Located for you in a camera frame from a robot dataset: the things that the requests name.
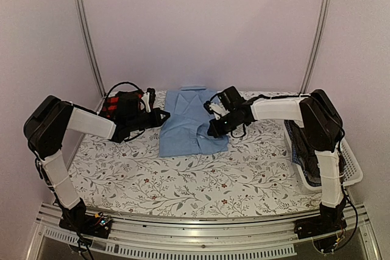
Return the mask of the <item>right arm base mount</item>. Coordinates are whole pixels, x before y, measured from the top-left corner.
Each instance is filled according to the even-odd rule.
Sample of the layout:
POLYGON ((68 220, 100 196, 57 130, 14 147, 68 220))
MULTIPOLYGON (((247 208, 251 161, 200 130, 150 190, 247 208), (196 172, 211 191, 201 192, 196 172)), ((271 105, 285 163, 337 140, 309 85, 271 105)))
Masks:
POLYGON ((320 236, 347 227, 343 213, 323 213, 294 222, 294 233, 299 239, 320 236))

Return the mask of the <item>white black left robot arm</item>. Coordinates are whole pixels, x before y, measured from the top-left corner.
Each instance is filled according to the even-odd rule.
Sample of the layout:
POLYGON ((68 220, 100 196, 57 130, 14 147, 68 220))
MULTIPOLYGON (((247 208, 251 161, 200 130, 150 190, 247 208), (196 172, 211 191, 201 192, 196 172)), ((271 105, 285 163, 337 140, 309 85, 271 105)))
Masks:
POLYGON ((27 146, 35 155, 36 168, 42 180, 54 193, 63 217, 78 232, 89 229, 90 218, 65 166, 62 142, 68 130, 97 136, 111 142, 134 140, 145 130, 161 127, 170 117, 167 111, 154 107, 155 91, 119 91, 107 95, 100 111, 95 112, 48 96, 31 114, 23 127, 27 146))

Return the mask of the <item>light blue long sleeve shirt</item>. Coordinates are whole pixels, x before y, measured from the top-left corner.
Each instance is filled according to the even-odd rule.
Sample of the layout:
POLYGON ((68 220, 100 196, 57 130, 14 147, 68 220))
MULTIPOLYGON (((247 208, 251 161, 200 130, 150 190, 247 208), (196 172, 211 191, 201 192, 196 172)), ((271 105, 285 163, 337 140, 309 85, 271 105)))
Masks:
POLYGON ((211 155, 228 151, 228 136, 214 138, 207 134, 214 118, 204 103, 217 93, 204 86, 187 86, 166 92, 165 111, 170 118, 160 130, 159 156, 211 155))

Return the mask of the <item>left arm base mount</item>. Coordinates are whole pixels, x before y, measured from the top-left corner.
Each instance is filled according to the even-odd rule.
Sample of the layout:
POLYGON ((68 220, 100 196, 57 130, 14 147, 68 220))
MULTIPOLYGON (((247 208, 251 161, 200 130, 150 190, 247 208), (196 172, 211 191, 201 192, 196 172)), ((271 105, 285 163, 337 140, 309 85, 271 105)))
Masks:
POLYGON ((67 212, 63 213, 59 227, 82 235, 108 239, 112 228, 112 220, 112 216, 103 213, 89 215, 83 211, 77 213, 67 212))

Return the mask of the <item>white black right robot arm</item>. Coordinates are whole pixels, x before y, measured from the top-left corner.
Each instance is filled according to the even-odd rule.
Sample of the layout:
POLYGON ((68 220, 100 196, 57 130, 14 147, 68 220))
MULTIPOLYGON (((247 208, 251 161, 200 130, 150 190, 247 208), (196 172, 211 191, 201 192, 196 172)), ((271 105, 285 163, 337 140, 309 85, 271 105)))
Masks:
POLYGON ((321 178, 321 215, 315 220, 315 228, 320 233, 328 233, 337 226, 346 205, 341 166, 341 141, 345 132, 342 119, 325 91, 284 96, 259 94, 246 100, 231 86, 214 96, 219 99, 218 104, 211 99, 204 103, 206 111, 214 116, 207 130, 214 138, 260 120, 302 123, 303 135, 314 150, 321 178))

